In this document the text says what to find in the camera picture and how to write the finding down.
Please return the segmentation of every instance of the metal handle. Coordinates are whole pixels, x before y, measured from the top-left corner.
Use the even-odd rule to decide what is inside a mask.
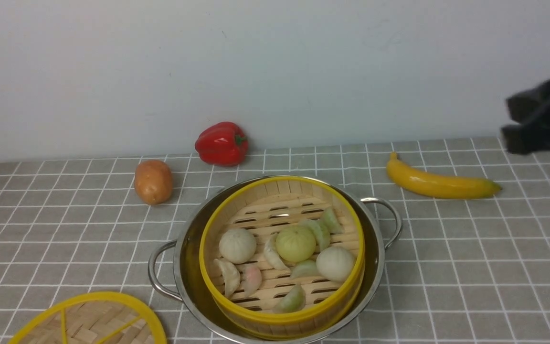
[[[393,204],[391,204],[390,201],[382,200],[376,197],[362,198],[360,201],[362,201],[362,203],[377,203],[384,205],[391,211],[391,213],[393,213],[393,218],[396,222],[396,231],[393,234],[393,237],[385,245],[385,249],[387,250],[391,246],[391,244],[393,244],[393,242],[398,239],[398,237],[400,237],[400,233],[402,232],[402,216],[400,216],[400,213],[396,210],[395,207],[393,207]]]
[[[148,278],[150,279],[150,284],[154,287],[154,289],[157,290],[157,292],[160,292],[164,296],[174,298],[177,301],[184,302],[181,299],[179,292],[173,291],[162,285],[162,283],[160,283],[159,281],[159,278],[157,277],[157,259],[166,250],[174,248],[176,244],[177,240],[166,242],[165,244],[159,246],[154,252],[152,252],[152,254],[150,255],[150,259],[148,260]]]

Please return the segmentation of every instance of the bamboo steamer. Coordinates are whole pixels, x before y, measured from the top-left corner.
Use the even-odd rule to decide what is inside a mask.
[[[10,344],[166,344],[157,315],[145,303],[113,291],[57,303],[28,322]]]
[[[344,283],[323,277],[290,279],[288,270],[275,270],[264,259],[264,244],[272,233],[304,218],[315,219],[332,207],[344,232],[332,235],[330,246],[343,246],[355,257],[353,270]],[[223,296],[223,278],[213,260],[222,258],[218,249],[226,231],[245,228],[257,240],[256,254],[244,264],[260,268],[260,289],[245,298],[240,286],[231,299]],[[296,176],[277,176],[251,183],[223,201],[207,222],[199,248],[201,275],[221,311],[248,333],[267,340],[290,340],[323,331],[340,320],[352,306],[364,276],[364,233],[360,219],[345,198],[325,183]],[[298,312],[275,314],[271,309],[296,283],[306,293]]]

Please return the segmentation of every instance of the banana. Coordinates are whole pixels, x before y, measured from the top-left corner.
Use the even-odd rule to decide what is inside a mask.
[[[386,172],[401,188],[434,198],[486,198],[502,190],[500,185],[485,178],[445,176],[417,170],[400,161],[396,152],[390,153]]]

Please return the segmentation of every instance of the woven bamboo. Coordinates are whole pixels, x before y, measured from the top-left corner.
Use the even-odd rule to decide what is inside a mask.
[[[218,243],[226,231],[244,228],[250,231],[257,240],[256,254],[244,264],[236,267],[242,274],[246,264],[257,264],[262,273],[262,285],[258,291],[245,298],[240,286],[231,296],[232,304],[216,302],[223,313],[247,331],[266,339],[294,338],[321,330],[338,321],[354,301],[364,276],[364,237],[353,209],[340,194],[325,184],[303,178],[277,179],[258,185],[250,185],[243,192],[233,195],[228,203],[223,203],[220,211],[212,216],[212,224],[205,233],[203,256],[208,278],[220,295],[224,284],[220,269],[212,264],[215,258],[221,258]],[[351,283],[335,283],[323,277],[304,277],[290,279],[289,270],[275,270],[263,256],[264,244],[273,233],[279,232],[286,225],[294,225],[304,218],[316,219],[329,207],[334,210],[344,233],[332,235],[331,246],[343,246],[354,256],[356,261],[354,273],[349,277]],[[300,283],[306,293],[303,311],[317,307],[315,312],[290,313],[282,318],[272,313],[271,309],[282,297]],[[340,288],[334,303],[318,307]],[[262,318],[247,316],[246,309],[262,315]]]
[[[113,301],[77,303],[35,326],[21,344],[153,344],[146,320],[131,307]]]

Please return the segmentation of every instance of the yellow steamer rim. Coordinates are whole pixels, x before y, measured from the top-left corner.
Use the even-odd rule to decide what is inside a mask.
[[[275,314],[253,311],[223,296],[214,284],[212,280],[213,273],[212,276],[210,276],[210,268],[208,268],[206,263],[206,259],[211,263],[212,259],[221,257],[218,250],[218,244],[217,242],[214,243],[214,238],[220,237],[218,235],[219,233],[214,235],[212,231],[221,231],[221,229],[224,229],[225,225],[231,223],[230,219],[232,217],[238,217],[239,215],[245,215],[247,217],[249,214],[258,215],[256,213],[259,212],[250,211],[245,213],[246,207],[256,206],[256,204],[269,205],[271,204],[269,200],[273,201],[273,204],[285,204],[286,200],[299,204],[303,196],[305,196],[305,198],[312,198],[315,201],[321,201],[320,204],[315,204],[313,207],[314,209],[316,207],[319,208],[319,205],[322,208],[321,210],[332,206],[338,214],[338,218],[345,219],[346,223],[343,225],[345,233],[341,235],[342,237],[349,237],[350,234],[353,235],[353,229],[355,229],[355,233],[357,233],[355,237],[357,237],[358,252],[356,255],[356,262],[347,280],[343,282],[335,292],[327,296],[321,302],[309,306],[306,305],[301,311],[293,313]],[[282,211],[292,211],[292,209],[286,208],[282,209]],[[315,218],[317,217],[315,213],[316,211],[310,211],[309,214],[303,215],[303,217]],[[251,222],[241,225],[248,226],[251,225]],[[271,233],[274,232],[275,231],[269,232],[267,236],[270,237]],[[364,232],[362,231],[360,218],[358,218],[353,207],[341,194],[325,183],[315,179],[297,176],[277,176],[261,179],[237,190],[218,206],[208,220],[201,237],[199,265],[207,288],[211,292],[218,307],[220,307],[222,312],[231,319],[232,322],[242,327],[248,333],[260,338],[268,340],[288,340],[323,331],[345,316],[360,291],[360,285],[364,277],[364,250]],[[259,248],[257,249],[256,255],[246,264],[258,261],[257,256],[259,258],[262,257],[262,252]],[[288,270],[280,270],[280,273],[280,275],[289,275]],[[292,279],[287,279],[287,281],[288,286],[290,286],[289,288],[292,288],[294,281],[292,281]]]

